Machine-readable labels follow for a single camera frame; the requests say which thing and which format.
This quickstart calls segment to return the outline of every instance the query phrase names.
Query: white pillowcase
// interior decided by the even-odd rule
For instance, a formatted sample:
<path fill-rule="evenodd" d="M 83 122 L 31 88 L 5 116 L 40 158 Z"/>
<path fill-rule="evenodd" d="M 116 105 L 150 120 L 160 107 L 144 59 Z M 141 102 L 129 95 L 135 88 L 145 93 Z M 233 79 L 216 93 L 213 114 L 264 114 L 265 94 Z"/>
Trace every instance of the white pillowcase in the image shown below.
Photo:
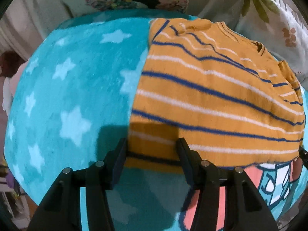
<path fill-rule="evenodd" d="M 308 90 L 308 30 L 290 0 L 245 0 L 235 31 L 286 60 Z"/>
<path fill-rule="evenodd" d="M 7 116 L 10 115 L 11 107 L 13 103 L 13 96 L 10 92 L 9 83 L 11 78 L 6 77 L 3 84 L 3 110 L 7 113 Z"/>

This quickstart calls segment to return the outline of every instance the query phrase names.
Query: teal blanket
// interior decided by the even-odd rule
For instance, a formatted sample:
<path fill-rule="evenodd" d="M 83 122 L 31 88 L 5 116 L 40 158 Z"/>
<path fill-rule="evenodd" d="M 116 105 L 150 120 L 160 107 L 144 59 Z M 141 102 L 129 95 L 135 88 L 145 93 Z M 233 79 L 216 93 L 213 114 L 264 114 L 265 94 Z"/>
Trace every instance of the teal blanket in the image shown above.
<path fill-rule="evenodd" d="M 158 17 L 194 19 L 142 9 L 75 18 L 54 30 L 31 57 L 13 101 L 5 157 L 15 178 L 37 204 L 63 168 L 87 168 L 103 160 L 119 139 L 127 136 L 147 57 L 149 22 Z M 268 174 L 276 175 L 273 183 L 277 186 L 277 174 L 284 168 L 288 182 L 283 182 L 283 189 L 273 190 L 268 200 L 276 219 L 307 184 L 306 169 L 293 181 L 291 167 L 284 163 L 258 168 L 263 173 L 260 192 L 268 184 Z M 116 230 L 186 231 L 192 196 L 183 175 L 132 168 L 125 168 L 119 184 L 107 192 Z M 84 190 L 81 204 L 85 231 Z"/>

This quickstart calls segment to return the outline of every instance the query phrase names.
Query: purple fabric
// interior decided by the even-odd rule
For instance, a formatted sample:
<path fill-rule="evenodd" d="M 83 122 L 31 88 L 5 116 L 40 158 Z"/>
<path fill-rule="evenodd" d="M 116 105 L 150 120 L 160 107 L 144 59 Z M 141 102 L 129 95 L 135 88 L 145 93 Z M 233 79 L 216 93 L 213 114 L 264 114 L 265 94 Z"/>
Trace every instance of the purple fabric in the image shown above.
<path fill-rule="evenodd" d="M 7 185 L 10 187 L 10 188 L 14 188 L 14 176 L 12 174 L 12 172 L 10 170 L 8 170 L 8 173 L 5 177 L 5 179 L 7 180 Z"/>

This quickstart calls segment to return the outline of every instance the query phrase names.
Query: screw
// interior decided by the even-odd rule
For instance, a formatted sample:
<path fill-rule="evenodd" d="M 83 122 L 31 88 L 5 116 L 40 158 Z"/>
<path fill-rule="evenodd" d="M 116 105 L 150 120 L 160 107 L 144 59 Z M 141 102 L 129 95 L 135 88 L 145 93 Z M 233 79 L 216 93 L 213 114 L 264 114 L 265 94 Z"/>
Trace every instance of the screw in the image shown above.
<path fill-rule="evenodd" d="M 244 170 L 241 167 L 235 167 L 235 171 L 238 172 L 239 174 L 243 172 Z"/>
<path fill-rule="evenodd" d="M 97 166 L 97 167 L 102 167 L 102 166 L 104 166 L 104 162 L 103 162 L 103 161 L 97 161 L 97 162 L 95 163 L 95 166 Z"/>
<path fill-rule="evenodd" d="M 201 161 L 201 165 L 202 165 L 203 167 L 208 167 L 208 166 L 210 165 L 210 162 L 209 162 L 208 160 L 202 160 L 202 161 Z"/>
<path fill-rule="evenodd" d="M 62 170 L 64 174 L 68 174 L 70 172 L 70 167 L 66 167 L 65 169 Z"/>

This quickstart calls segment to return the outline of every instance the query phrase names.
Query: striped shirt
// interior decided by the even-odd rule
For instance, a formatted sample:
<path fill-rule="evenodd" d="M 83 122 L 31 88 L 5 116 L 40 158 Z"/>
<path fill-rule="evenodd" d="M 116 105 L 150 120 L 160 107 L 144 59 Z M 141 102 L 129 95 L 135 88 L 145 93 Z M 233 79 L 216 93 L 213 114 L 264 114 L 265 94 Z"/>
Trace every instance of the striped shirt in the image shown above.
<path fill-rule="evenodd" d="M 178 171 L 179 137 L 220 167 L 298 156 L 300 84 L 263 44 L 223 22 L 160 18 L 150 25 L 149 45 L 130 117 L 128 166 Z"/>

